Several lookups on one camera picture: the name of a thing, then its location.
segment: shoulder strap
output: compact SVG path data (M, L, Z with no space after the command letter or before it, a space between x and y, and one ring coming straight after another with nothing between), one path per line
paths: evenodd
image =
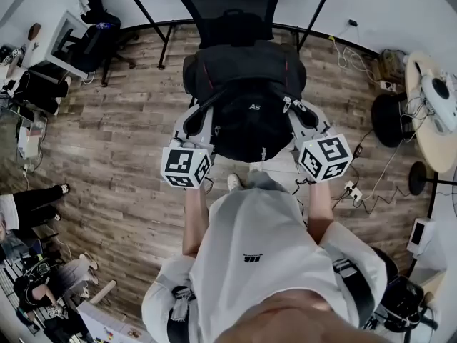
M358 325L363 327L374 313L374 298L371 288L360 269L349 259L333 262L333 270L338 274L352 296L358 312Z

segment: wooden floor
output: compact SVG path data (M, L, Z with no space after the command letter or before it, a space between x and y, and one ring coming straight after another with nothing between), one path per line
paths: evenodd
M276 33L277 41L292 42L287 31ZM181 65L198 44L193 26L178 27L169 44L166 69L159 71L156 66L162 42L155 32L142 31L140 39L131 42L123 53L136 60L135 69L114 62L106 88L100 85L100 71L91 84L75 80L59 115L50 120L41 166L29 175L32 189L70 183L71 193L57 204L63 220L52 227L60 233L60 241L69 245L72 257L89 252L99 263L101 286L111 279L118 282L109 303L101 305L103 309L117 317L125 314L128 321L140 326L144 293L162 261L181 248L184 191L172 189L161 180L161 149L169 142L174 122L189 105ZM364 72L341 69L336 57L331 41L308 38L301 50L308 72L303 98L325 111L354 150L371 129L370 109L376 91ZM3 116L0 122L0 191L25 190L26 182L16 163L15 121ZM401 146L375 195L390 199L397 186L407 192L408 170L421 158L415 146L413 142ZM383 147L372 134L363 142L361 158L353 165L360 173L358 185L365 195L371 192L392 153L393 149ZM291 191L296 188L295 179L305 178L305 174L297 173L287 149L263 168ZM247 164L217 158L210 173L215 184L209 204L228 191L227 175L247 171ZM343 193L348 180L356 180L351 169L331 182L334 197ZM307 186L297 195L306 206ZM363 207L355 209L350 199L344 199L335 208L335 216L405 269L413 220L426 215L429 199L430 189L420 197L397 194L391 204L380 201L371 216ZM368 200L367 207L373 203L374 198ZM69 259L64 245L61 251Z

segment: power strip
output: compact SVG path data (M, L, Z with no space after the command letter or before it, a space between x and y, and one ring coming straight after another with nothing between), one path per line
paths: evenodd
M344 190L355 200L362 198L362 192L360 192L356 185L351 181L344 184Z

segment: sleeve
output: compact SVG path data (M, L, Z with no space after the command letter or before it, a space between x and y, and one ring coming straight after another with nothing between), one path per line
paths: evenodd
M339 222L333 222L322 237L320 246L326 245L346 255L361 270L373 294L375 307L379 305L387 287L386 264L377 253Z
M189 285L189 272L194 262L194 258L184 255L167 259L143 299L143 322L158 343L169 343L167 324L176 301L172 291L174 287Z

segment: shoe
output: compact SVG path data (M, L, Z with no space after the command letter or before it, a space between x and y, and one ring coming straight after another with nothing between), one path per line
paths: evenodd
M64 81L66 82L66 84L69 86L69 90L66 92L66 96L69 95L69 91L70 91L70 85L71 85L71 77L70 76L67 76Z
M59 114L60 103L62 102L62 98L56 98L56 102L57 102L57 110L54 112L54 116Z
M89 266L96 271L99 268L99 265L92 259L88 252L79 255L79 259L88 259Z
M241 187L241 188L243 187L241 185L240 177L235 173L232 173L228 176L227 185L228 185L229 191L232 191L232 189L235 189L236 187Z
M93 284L95 284L96 286L98 286L100 284L99 279L97 277L95 277L94 273L91 270L89 270L88 272L89 272L89 276L91 277L91 278L89 278L89 281L92 282Z
M62 188L62 194L70 192L70 186L68 184L62 184L60 187Z

